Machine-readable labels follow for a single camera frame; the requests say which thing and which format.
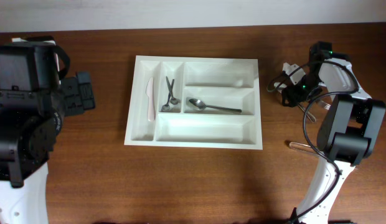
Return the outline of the steel fork tines down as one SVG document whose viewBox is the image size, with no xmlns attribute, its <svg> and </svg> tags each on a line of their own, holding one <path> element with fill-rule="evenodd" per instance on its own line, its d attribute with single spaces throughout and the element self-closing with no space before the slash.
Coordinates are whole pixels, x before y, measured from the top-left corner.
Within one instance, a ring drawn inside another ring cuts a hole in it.
<svg viewBox="0 0 386 224">
<path fill-rule="evenodd" d="M 326 103 L 323 100 L 316 100 L 316 103 L 317 103 L 318 106 L 320 106 L 321 108 L 323 108 L 325 110 L 329 110 L 330 107 L 331 107 L 329 103 Z"/>
</svg>

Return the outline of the small dark teaspoon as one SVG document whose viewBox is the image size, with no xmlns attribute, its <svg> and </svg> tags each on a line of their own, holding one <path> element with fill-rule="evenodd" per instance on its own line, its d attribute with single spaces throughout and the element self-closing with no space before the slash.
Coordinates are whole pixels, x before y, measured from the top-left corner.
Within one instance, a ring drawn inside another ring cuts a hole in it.
<svg viewBox="0 0 386 224">
<path fill-rule="evenodd" d="M 169 81 L 168 77 L 166 77 L 166 82 L 167 82 L 167 87 L 168 87 L 168 90 L 169 90 L 169 94 L 170 94 L 170 103 L 173 104 L 173 105 L 177 105 L 179 104 L 179 100 L 177 98 L 174 97 L 173 95 L 173 87 L 171 85 L 171 82 Z"/>
<path fill-rule="evenodd" d="M 170 111 L 171 110 L 171 107 L 170 107 L 170 94 L 168 93 L 168 97 L 167 97 L 167 102 L 166 102 L 166 104 L 164 104 L 164 105 L 162 105 L 162 108 L 161 108 L 161 111 L 162 112 L 167 112 L 167 111 Z"/>
</svg>

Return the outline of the pink plastic knife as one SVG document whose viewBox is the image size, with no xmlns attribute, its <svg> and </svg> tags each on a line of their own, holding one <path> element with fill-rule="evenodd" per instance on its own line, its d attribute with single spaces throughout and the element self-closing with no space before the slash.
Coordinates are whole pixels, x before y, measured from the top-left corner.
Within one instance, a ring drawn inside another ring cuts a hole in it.
<svg viewBox="0 0 386 224">
<path fill-rule="evenodd" d="M 148 84 L 146 86 L 146 95 L 148 97 L 148 121 L 155 120 L 155 110 L 154 110 L 154 78 L 151 77 L 148 80 Z"/>
</svg>

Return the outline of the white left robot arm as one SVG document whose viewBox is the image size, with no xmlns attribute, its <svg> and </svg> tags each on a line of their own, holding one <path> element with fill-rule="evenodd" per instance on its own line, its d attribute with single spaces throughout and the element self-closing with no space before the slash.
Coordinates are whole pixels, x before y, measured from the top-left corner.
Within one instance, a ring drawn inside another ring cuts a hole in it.
<svg viewBox="0 0 386 224">
<path fill-rule="evenodd" d="M 51 36 L 0 45 L 0 223 L 47 223 L 48 161 L 64 119 L 96 107 L 88 72 Z"/>
</svg>

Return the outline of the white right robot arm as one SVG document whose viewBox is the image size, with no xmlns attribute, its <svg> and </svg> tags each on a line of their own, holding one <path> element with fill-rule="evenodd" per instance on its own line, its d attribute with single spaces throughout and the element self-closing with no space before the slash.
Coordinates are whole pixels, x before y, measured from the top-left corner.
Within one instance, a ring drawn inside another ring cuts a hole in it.
<svg viewBox="0 0 386 224">
<path fill-rule="evenodd" d="M 283 106 L 308 105 L 330 97 L 331 105 L 309 147 L 318 156 L 318 166 L 303 201 L 293 209 L 288 223 L 328 223 L 331 208 L 348 175 L 374 149 L 386 105 L 375 100 L 359 85 L 348 55 L 334 52 L 329 42 L 316 42 L 302 67 L 284 64 L 281 76 L 291 80 L 275 83 Z"/>
</svg>

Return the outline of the steel spoon tray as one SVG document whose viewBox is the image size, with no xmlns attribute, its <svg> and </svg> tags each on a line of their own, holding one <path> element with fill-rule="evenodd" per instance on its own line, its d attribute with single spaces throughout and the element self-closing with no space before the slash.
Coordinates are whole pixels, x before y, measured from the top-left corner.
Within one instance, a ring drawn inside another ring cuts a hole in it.
<svg viewBox="0 0 386 224">
<path fill-rule="evenodd" d="M 226 107 L 214 106 L 214 105 L 207 105 L 202 100 L 199 100 L 199 99 L 196 99 L 196 98 L 189 98 L 187 102 L 194 110 L 197 110 L 197 111 L 203 111 L 203 110 L 205 110 L 207 108 L 212 108 L 212 109 L 215 109 L 215 110 L 228 111 L 228 112 L 231 112 L 231 113 L 242 113 L 241 109 L 226 108 Z"/>
</svg>

